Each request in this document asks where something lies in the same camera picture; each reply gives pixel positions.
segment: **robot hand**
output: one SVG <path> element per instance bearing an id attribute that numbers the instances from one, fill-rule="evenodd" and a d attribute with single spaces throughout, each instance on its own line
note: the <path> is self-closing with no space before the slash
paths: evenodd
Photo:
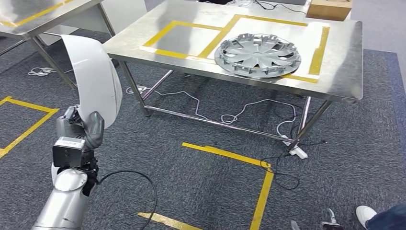
<path id="1" fill-rule="evenodd" d="M 85 140 L 86 150 L 94 150 L 103 142 L 104 119 L 98 112 L 90 114 L 89 122 L 82 124 L 77 107 L 71 106 L 65 115 L 56 120 L 58 137 Z"/>

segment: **table top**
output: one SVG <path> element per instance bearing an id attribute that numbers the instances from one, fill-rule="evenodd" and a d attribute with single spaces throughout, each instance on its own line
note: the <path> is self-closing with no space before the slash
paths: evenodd
<path id="1" fill-rule="evenodd" d="M 222 69 L 214 61 L 216 48 L 223 40 L 244 33 L 272 34 L 293 42 L 302 57 L 299 69 L 267 79 Z M 358 21 L 169 0 L 103 47 L 114 59 L 332 101 L 362 99 L 362 23 Z"/>
<path id="2" fill-rule="evenodd" d="M 102 0 L 0 0 L 0 36 L 29 39 Z"/>

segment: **metal table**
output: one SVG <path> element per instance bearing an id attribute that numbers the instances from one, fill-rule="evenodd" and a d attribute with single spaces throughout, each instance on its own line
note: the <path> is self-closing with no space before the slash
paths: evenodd
<path id="1" fill-rule="evenodd" d="M 295 43 L 302 56 L 299 69 L 293 74 L 268 79 L 242 77 L 223 70 L 213 60 L 215 49 L 221 41 L 244 33 L 274 34 Z M 146 116 L 149 116 L 149 110 L 155 110 L 261 134 L 290 142 L 290 149 L 299 143 L 333 101 L 352 104 L 362 98 L 362 23 L 357 21 L 325 21 L 305 18 L 294 12 L 169 0 L 104 43 L 103 47 L 110 57 L 121 61 Z M 306 96 L 299 132 L 294 139 L 283 138 L 146 105 L 145 100 L 172 70 L 141 95 L 125 61 Z M 311 97 L 326 101 L 307 120 Z"/>
<path id="2" fill-rule="evenodd" d="M 103 0 L 0 0 L 0 36 L 21 39 L 1 54 L 30 40 L 37 51 L 47 60 L 65 82 L 75 87 L 75 84 L 66 76 L 63 70 L 43 49 L 38 35 L 51 29 L 61 22 L 98 6 L 100 12 L 106 17 L 100 4 Z"/>

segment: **shoe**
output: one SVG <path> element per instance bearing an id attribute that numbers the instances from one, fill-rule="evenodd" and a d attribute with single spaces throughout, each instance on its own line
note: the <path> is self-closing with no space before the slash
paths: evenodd
<path id="1" fill-rule="evenodd" d="M 358 206 L 357 209 L 355 210 L 355 213 L 357 214 L 358 220 L 364 226 L 365 229 L 366 229 L 365 223 L 376 215 L 375 210 L 373 210 L 368 206 Z"/>

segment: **black cable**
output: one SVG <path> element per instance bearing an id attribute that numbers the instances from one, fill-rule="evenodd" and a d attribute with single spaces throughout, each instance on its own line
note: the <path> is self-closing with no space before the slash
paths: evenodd
<path id="1" fill-rule="evenodd" d="M 286 190 L 294 190 L 295 188 L 297 188 L 297 187 L 300 185 L 300 179 L 299 179 L 299 177 L 296 177 L 296 176 L 293 176 L 293 175 L 290 175 L 290 174 L 287 174 L 287 173 L 277 172 L 279 160 L 280 160 L 281 158 L 285 158 L 285 157 L 289 157 L 289 156 L 291 156 L 289 153 L 286 154 L 286 155 L 284 155 L 284 156 L 283 156 L 283 153 L 281 153 L 279 157 L 266 157 L 266 158 L 262 158 L 262 159 L 260 160 L 260 163 L 261 163 L 261 168 L 262 168 L 262 169 L 264 169 L 264 170 L 267 171 L 267 172 L 273 173 L 273 174 L 275 175 L 275 183 L 276 183 L 277 185 L 279 185 L 281 188 L 286 189 Z M 273 158 L 276 158 L 276 164 L 275 164 L 274 167 L 273 167 L 274 170 L 273 170 L 273 171 L 269 171 L 269 168 L 262 166 L 262 162 L 265 162 L 266 159 L 273 159 Z M 278 175 L 284 175 L 284 176 L 292 177 L 293 179 L 295 179 L 295 180 L 297 181 L 297 183 L 296 183 L 293 187 L 287 187 L 287 186 L 285 186 L 285 185 L 282 185 L 282 184 L 279 182 L 279 180 L 278 180 L 278 178 L 279 178 Z"/>
<path id="2" fill-rule="evenodd" d="M 280 3 L 278 3 L 278 4 L 276 4 L 276 5 L 273 5 L 273 4 L 270 4 L 269 2 L 258 1 L 258 0 L 254 0 L 254 3 L 260 5 L 264 10 L 267 10 L 267 11 L 272 11 L 272 10 L 274 10 L 278 5 L 281 5 L 281 6 L 285 7 L 285 8 L 287 8 L 287 9 L 290 10 L 290 11 L 306 14 L 306 12 L 292 10 L 291 8 L 289 8 L 289 7 L 287 7 L 287 6 L 283 5 L 283 4 L 280 4 Z M 266 8 L 265 6 L 263 6 L 262 4 L 270 5 L 270 6 L 272 6 L 272 9 L 268 9 L 268 8 Z"/>
<path id="3" fill-rule="evenodd" d="M 292 126 L 292 128 L 291 128 L 291 133 L 290 133 L 290 134 L 291 134 L 291 139 L 293 139 L 293 130 L 294 130 L 296 127 L 298 127 L 298 126 L 299 126 L 299 124 Z M 304 144 L 304 143 L 300 143 L 300 142 L 299 142 L 298 146 L 299 146 L 299 145 L 303 145 L 303 146 L 313 146 L 313 145 L 321 145 L 321 144 L 327 144 L 327 141 L 326 141 L 326 140 L 322 140 L 322 141 L 320 141 L 320 142 L 310 143 L 310 144 Z"/>
<path id="4" fill-rule="evenodd" d="M 277 117 L 279 117 L 280 119 L 283 119 L 283 120 L 292 120 L 292 119 L 294 118 L 294 115 L 292 115 L 291 117 L 283 117 L 283 116 L 279 115 L 279 114 L 276 112 L 276 106 L 273 107 L 273 112 L 275 113 L 275 115 L 276 115 Z"/>
<path id="5" fill-rule="evenodd" d="M 155 203 L 154 203 L 154 208 L 152 209 L 151 215 L 149 215 L 149 218 L 147 219 L 147 221 L 145 222 L 145 224 L 140 228 L 140 230 L 143 230 L 151 221 L 152 216 L 155 213 L 155 209 L 157 209 L 157 204 L 158 204 L 158 193 L 157 193 L 157 188 L 155 187 L 154 183 L 152 182 L 152 180 L 145 174 L 141 173 L 141 172 L 137 172 L 137 171 L 131 171 L 131 170 L 120 170 L 120 171 L 116 171 L 116 172 L 112 172 L 107 174 L 106 176 L 104 176 L 100 181 L 97 182 L 97 184 L 102 184 L 102 182 L 107 179 L 109 176 L 117 174 L 117 173 L 137 173 L 143 177 L 145 177 L 149 183 L 152 185 L 152 188 L 154 189 L 154 195 L 155 195 Z"/>

